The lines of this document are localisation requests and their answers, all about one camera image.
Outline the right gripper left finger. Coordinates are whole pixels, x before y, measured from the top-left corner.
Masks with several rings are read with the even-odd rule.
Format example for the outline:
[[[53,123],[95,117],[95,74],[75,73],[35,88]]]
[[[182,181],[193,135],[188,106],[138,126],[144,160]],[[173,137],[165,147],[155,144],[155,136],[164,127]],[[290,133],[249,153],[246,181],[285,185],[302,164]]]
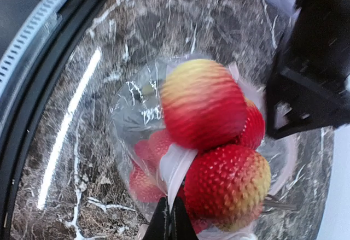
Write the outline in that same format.
[[[155,212],[142,240],[168,240],[170,238],[170,209],[167,198],[159,199]]]

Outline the clear zip top bag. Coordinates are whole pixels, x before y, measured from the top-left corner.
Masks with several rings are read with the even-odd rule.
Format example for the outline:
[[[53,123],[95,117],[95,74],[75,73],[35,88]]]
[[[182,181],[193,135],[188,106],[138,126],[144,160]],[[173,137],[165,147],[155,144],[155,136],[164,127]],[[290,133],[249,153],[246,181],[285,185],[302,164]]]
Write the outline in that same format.
[[[188,150],[178,146],[176,143],[166,145],[165,159],[152,160],[147,158],[150,154],[142,154],[143,148],[147,147],[145,142],[137,145],[137,142],[149,139],[156,131],[165,129],[163,122],[163,112],[160,105],[159,88],[164,82],[166,76],[172,72],[178,65],[185,61],[202,58],[199,55],[186,55],[179,58],[160,58],[149,65],[145,65],[137,72],[130,81],[122,85],[114,99],[114,107],[111,109],[110,131],[112,134],[114,151],[118,162],[118,171],[133,200],[140,204],[142,214],[147,220],[151,220],[151,215],[155,212],[155,204],[146,206],[146,203],[155,202],[155,200],[142,200],[141,193],[132,189],[131,178],[129,174],[134,172],[137,167],[144,172],[144,176],[149,178],[155,185],[152,192],[159,189],[168,197],[168,204],[171,208],[175,201],[175,193],[180,192],[182,182],[184,181],[186,171],[193,162],[196,151]],[[235,62],[229,64],[229,72],[235,80],[238,80],[239,87],[247,98],[257,106],[266,118],[264,107],[265,93],[263,88],[253,86],[249,81],[240,76]],[[279,140],[265,138],[258,147],[258,152],[266,157],[271,167],[272,181],[269,194],[275,197],[277,193],[285,186],[287,180],[292,176],[296,166],[297,145],[295,137],[289,136]],[[254,227],[257,222],[251,222],[249,225],[240,229],[238,232],[223,232],[214,226],[209,226],[204,232],[199,233],[199,239],[258,239],[254,234]]]

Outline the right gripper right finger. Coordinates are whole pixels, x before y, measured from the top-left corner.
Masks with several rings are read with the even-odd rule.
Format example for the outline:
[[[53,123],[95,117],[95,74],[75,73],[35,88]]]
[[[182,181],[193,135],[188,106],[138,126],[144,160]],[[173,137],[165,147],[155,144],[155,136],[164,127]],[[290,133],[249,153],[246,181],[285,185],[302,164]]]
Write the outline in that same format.
[[[180,197],[176,197],[171,210],[171,239],[198,240],[185,205]]]

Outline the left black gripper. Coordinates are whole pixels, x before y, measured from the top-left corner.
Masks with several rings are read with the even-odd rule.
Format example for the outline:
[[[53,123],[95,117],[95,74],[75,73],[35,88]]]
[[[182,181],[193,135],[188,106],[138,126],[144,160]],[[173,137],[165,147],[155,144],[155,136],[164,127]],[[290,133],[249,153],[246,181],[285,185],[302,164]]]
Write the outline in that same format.
[[[266,85],[266,132],[281,139],[349,123],[349,0],[296,0]]]

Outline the red lychee bunch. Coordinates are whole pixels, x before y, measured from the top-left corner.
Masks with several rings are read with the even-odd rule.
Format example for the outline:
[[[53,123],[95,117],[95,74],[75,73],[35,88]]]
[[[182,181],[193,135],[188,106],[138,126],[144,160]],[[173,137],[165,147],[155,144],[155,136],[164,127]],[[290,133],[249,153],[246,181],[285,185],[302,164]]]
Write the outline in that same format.
[[[265,122],[256,105],[221,64],[207,59],[181,63],[160,90],[166,127],[136,143],[149,172],[134,165],[129,187],[141,202],[170,192],[155,179],[172,145],[197,151],[177,192],[195,232],[208,224],[226,232],[248,226],[263,209],[271,185],[267,160],[257,152]]]

